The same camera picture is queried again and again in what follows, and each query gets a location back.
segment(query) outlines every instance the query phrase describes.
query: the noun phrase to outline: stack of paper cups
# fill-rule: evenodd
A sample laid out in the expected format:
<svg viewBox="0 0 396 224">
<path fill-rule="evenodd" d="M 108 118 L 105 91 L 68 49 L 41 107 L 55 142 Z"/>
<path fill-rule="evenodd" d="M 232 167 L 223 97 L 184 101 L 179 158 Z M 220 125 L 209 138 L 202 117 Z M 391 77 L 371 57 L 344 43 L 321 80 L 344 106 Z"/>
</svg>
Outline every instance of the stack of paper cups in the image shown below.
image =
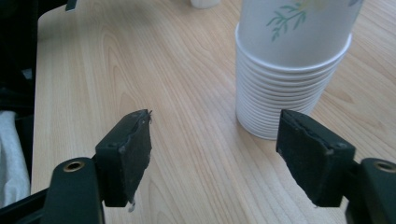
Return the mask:
<svg viewBox="0 0 396 224">
<path fill-rule="evenodd" d="M 236 116 L 246 130 L 276 139 L 281 109 L 312 111 L 360 8 L 361 0 L 244 0 L 235 66 Z"/>
</svg>

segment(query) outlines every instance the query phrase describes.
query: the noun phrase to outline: stacked cup rims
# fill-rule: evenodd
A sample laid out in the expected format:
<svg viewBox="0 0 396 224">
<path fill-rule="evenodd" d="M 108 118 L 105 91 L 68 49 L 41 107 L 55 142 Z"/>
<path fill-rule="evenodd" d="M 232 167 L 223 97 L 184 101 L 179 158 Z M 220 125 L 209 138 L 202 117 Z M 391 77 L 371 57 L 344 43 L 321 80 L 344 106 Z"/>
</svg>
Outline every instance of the stacked cup rims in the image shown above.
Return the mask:
<svg viewBox="0 0 396 224">
<path fill-rule="evenodd" d="M 351 42 L 325 63 L 310 67 L 272 66 L 244 48 L 235 30 L 236 116 L 250 133 L 276 139 L 281 109 L 309 114 L 330 82 Z"/>
</svg>

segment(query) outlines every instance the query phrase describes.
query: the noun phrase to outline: light wood tabletop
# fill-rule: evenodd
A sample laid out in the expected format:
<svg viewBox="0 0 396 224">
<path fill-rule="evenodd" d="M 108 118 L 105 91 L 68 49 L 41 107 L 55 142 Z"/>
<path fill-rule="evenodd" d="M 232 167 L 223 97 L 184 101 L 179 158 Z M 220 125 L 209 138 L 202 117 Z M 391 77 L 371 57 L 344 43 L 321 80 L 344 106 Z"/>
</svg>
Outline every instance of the light wood tabletop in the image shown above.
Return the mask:
<svg viewBox="0 0 396 224">
<path fill-rule="evenodd" d="M 315 207 L 276 153 L 235 115 L 241 0 L 80 0 L 39 21 L 32 192 L 126 114 L 152 110 L 151 161 L 136 208 L 107 223 L 345 223 Z M 312 112 L 357 148 L 396 162 L 396 4 L 365 1 L 345 59 Z"/>
</svg>

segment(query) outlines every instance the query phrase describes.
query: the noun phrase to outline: gray fabric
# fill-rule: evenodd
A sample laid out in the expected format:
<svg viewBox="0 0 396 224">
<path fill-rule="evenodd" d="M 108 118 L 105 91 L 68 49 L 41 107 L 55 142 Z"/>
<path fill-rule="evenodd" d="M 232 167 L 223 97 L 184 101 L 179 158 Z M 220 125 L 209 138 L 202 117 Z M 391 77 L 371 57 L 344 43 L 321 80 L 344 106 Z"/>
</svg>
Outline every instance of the gray fabric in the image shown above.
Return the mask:
<svg viewBox="0 0 396 224">
<path fill-rule="evenodd" d="M 29 175 L 15 129 L 15 112 L 0 111 L 0 208 L 30 195 Z"/>
</svg>

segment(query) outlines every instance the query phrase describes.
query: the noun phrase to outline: wood grain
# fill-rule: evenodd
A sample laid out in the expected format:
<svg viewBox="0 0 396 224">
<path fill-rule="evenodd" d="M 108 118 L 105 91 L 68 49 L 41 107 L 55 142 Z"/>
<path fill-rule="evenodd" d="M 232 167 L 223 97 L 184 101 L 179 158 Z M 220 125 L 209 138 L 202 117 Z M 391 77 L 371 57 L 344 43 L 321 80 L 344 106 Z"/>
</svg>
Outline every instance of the wood grain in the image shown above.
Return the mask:
<svg viewBox="0 0 396 224">
<path fill-rule="evenodd" d="M 396 9 L 366 1 L 353 42 L 312 117 L 354 144 L 356 160 L 396 162 Z M 125 114 L 153 110 L 152 159 L 136 209 L 107 223 L 345 223 L 317 208 L 275 152 L 235 116 L 233 31 L 240 0 L 81 0 L 39 22 L 32 192 L 52 169 L 91 157 Z"/>
</svg>

